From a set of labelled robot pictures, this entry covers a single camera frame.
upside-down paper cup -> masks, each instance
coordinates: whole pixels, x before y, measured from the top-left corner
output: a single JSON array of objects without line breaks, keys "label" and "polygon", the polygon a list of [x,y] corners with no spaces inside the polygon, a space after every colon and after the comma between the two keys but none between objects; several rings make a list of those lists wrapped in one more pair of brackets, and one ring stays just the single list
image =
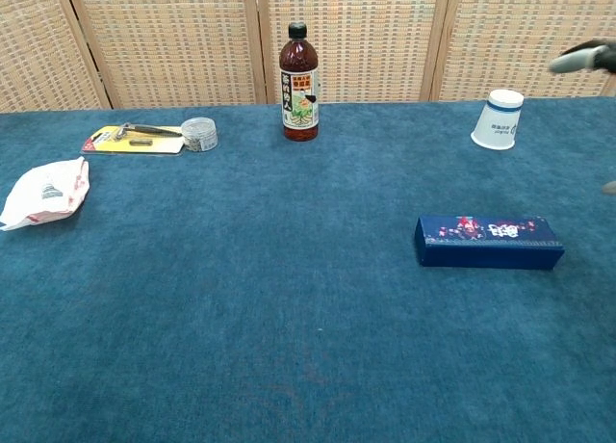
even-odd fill
[{"label": "upside-down paper cup", "polygon": [[491,91],[471,134],[473,141],[488,149],[504,150],[513,147],[523,102],[524,97],[517,91]]}]

plastic bottle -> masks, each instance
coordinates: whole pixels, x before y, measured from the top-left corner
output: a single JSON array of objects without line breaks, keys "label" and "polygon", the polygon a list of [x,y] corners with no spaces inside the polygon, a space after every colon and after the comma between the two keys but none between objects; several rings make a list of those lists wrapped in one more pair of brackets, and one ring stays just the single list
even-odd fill
[{"label": "plastic bottle", "polygon": [[289,42],[280,52],[282,123],[285,137],[307,142],[319,133],[319,58],[306,40],[303,22],[289,24]]}]

white plastic bag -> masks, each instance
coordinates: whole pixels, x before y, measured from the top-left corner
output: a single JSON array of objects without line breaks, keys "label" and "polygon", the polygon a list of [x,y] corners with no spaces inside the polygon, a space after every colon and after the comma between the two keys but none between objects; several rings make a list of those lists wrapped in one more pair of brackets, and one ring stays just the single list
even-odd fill
[{"label": "white plastic bag", "polygon": [[3,231],[70,217],[90,188],[89,166],[83,157],[28,170],[17,180],[0,222]]}]

rectangular box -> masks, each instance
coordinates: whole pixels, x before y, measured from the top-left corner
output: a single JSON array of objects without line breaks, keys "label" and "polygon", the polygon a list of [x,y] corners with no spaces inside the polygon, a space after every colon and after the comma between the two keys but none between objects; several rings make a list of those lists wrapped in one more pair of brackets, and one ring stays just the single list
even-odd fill
[{"label": "rectangular box", "polygon": [[551,270],[565,252],[540,217],[420,216],[415,245],[426,267]]}]

black bottle cap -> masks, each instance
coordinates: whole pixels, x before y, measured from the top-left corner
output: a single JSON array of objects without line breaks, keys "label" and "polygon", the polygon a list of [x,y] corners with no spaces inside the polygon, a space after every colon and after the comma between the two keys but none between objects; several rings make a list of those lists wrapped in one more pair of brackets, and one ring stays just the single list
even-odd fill
[{"label": "black bottle cap", "polygon": [[305,39],[308,34],[306,24],[303,22],[292,22],[289,24],[289,39]]}]

